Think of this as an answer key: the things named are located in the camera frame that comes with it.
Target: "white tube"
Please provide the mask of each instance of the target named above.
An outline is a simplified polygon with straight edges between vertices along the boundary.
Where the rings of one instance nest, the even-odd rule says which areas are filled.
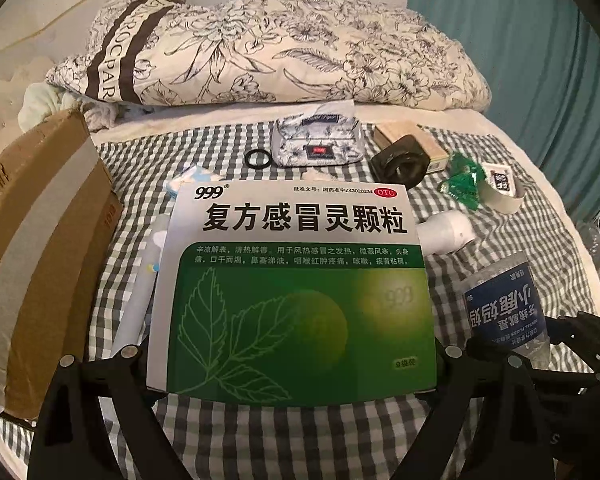
[[[422,256],[452,253],[475,239],[469,217],[456,209],[430,216],[417,230]]]
[[[154,291],[155,266],[160,263],[161,247],[155,243],[154,235],[157,232],[165,231],[169,226],[169,220],[169,215],[160,215],[149,228],[149,235],[146,246],[141,253],[141,262],[136,273],[134,288],[122,313],[122,319],[120,320],[120,325],[118,326],[116,337],[111,347],[111,356],[117,354],[126,345],[135,345],[138,343],[142,323],[146,316],[146,310],[149,307],[151,294]]]

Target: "green wrapper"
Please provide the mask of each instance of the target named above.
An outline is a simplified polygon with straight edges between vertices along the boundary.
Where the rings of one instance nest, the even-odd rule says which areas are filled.
[[[452,196],[472,211],[478,209],[478,182],[486,178],[484,170],[470,158],[453,153],[451,155],[451,177],[440,184],[438,190]]]

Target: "white mattress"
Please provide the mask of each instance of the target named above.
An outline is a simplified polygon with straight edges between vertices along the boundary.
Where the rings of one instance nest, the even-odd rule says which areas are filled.
[[[199,105],[167,108],[164,111],[145,116],[144,118],[120,124],[120,126],[111,130],[101,130],[93,134],[92,138],[95,144],[122,142],[124,140],[156,136],[200,126],[272,121],[282,116],[302,113],[314,107],[315,103],[302,105]],[[526,156],[526,153],[499,127],[474,110],[429,112],[393,105],[356,105],[356,116],[365,123],[411,120],[418,124],[452,130],[460,134],[492,135],[497,137],[525,171],[534,178],[538,187],[544,192],[547,200],[562,219],[565,228],[573,236],[589,280],[589,287],[596,306],[596,312],[600,316],[600,279],[590,254],[585,249],[580,235],[564,210],[560,196],[544,174]],[[3,462],[9,465],[9,469],[14,474],[14,477],[25,480],[26,466],[4,445],[1,439],[0,454],[3,457]]]

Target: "cardboard box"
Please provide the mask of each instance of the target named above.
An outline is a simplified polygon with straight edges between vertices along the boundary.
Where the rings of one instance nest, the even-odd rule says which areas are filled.
[[[427,174],[442,171],[446,168],[449,156],[447,152],[436,142],[429,132],[425,132],[411,121],[394,121],[391,123],[376,124],[374,129],[374,141],[382,150],[393,144],[396,140],[410,135],[413,136],[429,155],[430,163]]]
[[[58,360],[82,358],[121,210],[78,110],[0,154],[0,410],[36,418]]]

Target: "black rubber ring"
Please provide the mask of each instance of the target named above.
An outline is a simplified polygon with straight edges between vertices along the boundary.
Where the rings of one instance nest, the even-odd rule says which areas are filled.
[[[249,162],[249,159],[251,158],[251,155],[254,155],[255,153],[261,153],[265,156],[268,156],[269,160],[267,162],[264,162],[263,164],[251,164]],[[271,161],[271,154],[267,150],[263,150],[262,148],[249,150],[247,153],[244,154],[244,163],[247,165],[247,168],[251,168],[252,170],[264,170],[265,168],[268,168],[271,165]]]

